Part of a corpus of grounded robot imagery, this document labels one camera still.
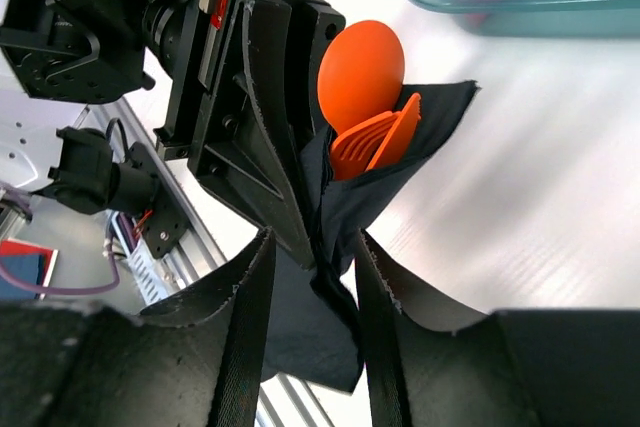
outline purple cable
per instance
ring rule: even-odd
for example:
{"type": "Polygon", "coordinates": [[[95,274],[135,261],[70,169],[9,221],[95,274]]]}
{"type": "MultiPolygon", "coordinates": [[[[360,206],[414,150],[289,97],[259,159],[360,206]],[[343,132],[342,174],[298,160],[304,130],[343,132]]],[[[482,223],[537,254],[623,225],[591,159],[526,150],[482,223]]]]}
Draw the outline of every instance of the purple cable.
{"type": "Polygon", "coordinates": [[[0,202],[2,201],[2,199],[7,199],[9,202],[13,202],[18,207],[20,207],[20,209],[22,209],[27,215],[33,215],[33,212],[31,212],[31,209],[29,208],[29,203],[23,198],[30,196],[31,194],[29,192],[21,189],[16,189],[15,187],[12,187],[11,185],[1,180],[0,189],[3,189],[5,191],[5,194],[2,196],[2,198],[0,198],[0,202]]]}
{"type": "Polygon", "coordinates": [[[136,242],[136,237],[133,235],[133,226],[131,225],[131,222],[129,221],[127,216],[123,213],[118,214],[118,220],[120,221],[118,222],[118,224],[122,229],[122,235],[126,237],[126,241],[129,243],[129,251],[133,252],[133,250],[138,245],[138,242],[136,242]]]}
{"type": "Polygon", "coordinates": [[[13,202],[15,205],[17,205],[18,207],[20,207],[20,209],[27,215],[32,216],[33,212],[31,211],[31,208],[29,207],[29,204],[19,195],[15,195],[13,194],[11,191],[7,190],[6,193],[4,194],[4,196],[0,199],[0,203],[3,200],[8,200],[9,202],[13,202]]]}
{"type": "Polygon", "coordinates": [[[19,289],[26,290],[27,292],[33,292],[34,294],[44,295],[96,295],[104,294],[110,290],[115,289],[120,284],[120,274],[118,273],[118,266],[116,259],[113,256],[113,233],[111,229],[107,227],[107,258],[111,271],[113,272],[113,281],[110,284],[102,285],[99,287],[88,288],[64,288],[64,287],[44,287],[42,285],[30,284],[23,280],[14,277],[11,272],[7,270],[4,264],[0,261],[0,277],[9,282],[11,285],[18,287],[19,289]]]}

